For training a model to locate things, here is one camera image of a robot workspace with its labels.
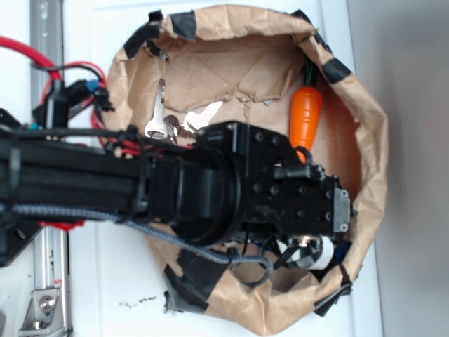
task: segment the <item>gray wall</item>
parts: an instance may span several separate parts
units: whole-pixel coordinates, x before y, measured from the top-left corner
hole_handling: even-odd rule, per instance
[[[384,335],[449,336],[449,1],[348,6],[357,74],[390,119]]]

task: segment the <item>metal bracket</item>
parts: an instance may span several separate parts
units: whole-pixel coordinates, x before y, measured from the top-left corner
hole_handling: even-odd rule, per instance
[[[53,288],[33,291],[19,336],[56,337],[63,334],[65,327],[60,290]]]

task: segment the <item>black tape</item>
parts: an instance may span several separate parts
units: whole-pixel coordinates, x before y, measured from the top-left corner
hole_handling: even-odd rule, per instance
[[[169,292],[167,308],[204,313],[209,296],[228,265],[214,263],[185,250],[181,250],[177,263],[182,268],[181,278],[169,266],[164,270]]]
[[[171,14],[173,31],[188,41],[195,42],[196,17],[195,12]]]
[[[166,281],[168,291],[166,297],[166,310],[179,310],[203,314],[209,304],[201,300],[193,291],[188,289],[173,269],[167,265],[163,271],[163,278]]]
[[[133,58],[145,41],[157,39],[159,37],[159,28],[160,25],[148,25],[146,23],[136,30],[123,46],[126,56]]]
[[[308,23],[311,24],[311,21],[310,21],[309,17],[306,15],[306,13],[304,13],[304,12],[301,11],[300,9],[298,9],[298,10],[295,11],[294,13],[291,13],[290,15],[291,15],[291,16],[295,16],[296,18],[299,18],[299,19],[306,20]]]
[[[162,21],[163,20],[162,11],[159,10],[159,11],[149,12],[148,19],[150,22]]]
[[[351,70],[340,62],[337,58],[333,58],[323,66],[324,76],[330,84],[335,84],[345,79],[351,74]]]
[[[298,9],[294,13],[291,13],[290,15],[294,16],[296,18],[299,18],[299,19],[303,19],[303,20],[307,21],[308,23],[310,23],[312,25],[309,17],[303,11],[301,11],[300,9]],[[324,39],[320,35],[320,33],[318,33],[318,32],[315,33],[314,38],[315,38],[316,42],[318,42],[319,44],[321,44],[323,46],[323,48],[325,48],[327,51],[332,53],[332,49],[330,49],[329,45],[324,41]]]
[[[349,278],[346,268],[344,268],[343,265],[338,266],[340,267],[340,270],[343,274],[342,286],[340,289],[330,294],[328,297],[323,298],[322,300],[319,300],[318,302],[315,303],[314,312],[318,316],[324,317],[328,313],[329,309],[334,304],[337,304],[338,300],[340,299],[340,296],[349,295],[352,291],[352,282],[351,279]]]

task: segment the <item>black connector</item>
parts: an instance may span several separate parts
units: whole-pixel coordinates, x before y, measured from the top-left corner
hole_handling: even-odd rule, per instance
[[[36,123],[45,128],[67,128],[70,96],[64,81],[53,80],[45,102],[33,110]]]

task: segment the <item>orange carrot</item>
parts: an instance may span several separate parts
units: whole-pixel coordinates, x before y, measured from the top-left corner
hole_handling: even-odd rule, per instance
[[[290,142],[293,147],[311,150],[323,106],[323,96],[315,88],[318,67],[306,56],[304,86],[296,91],[290,109]]]

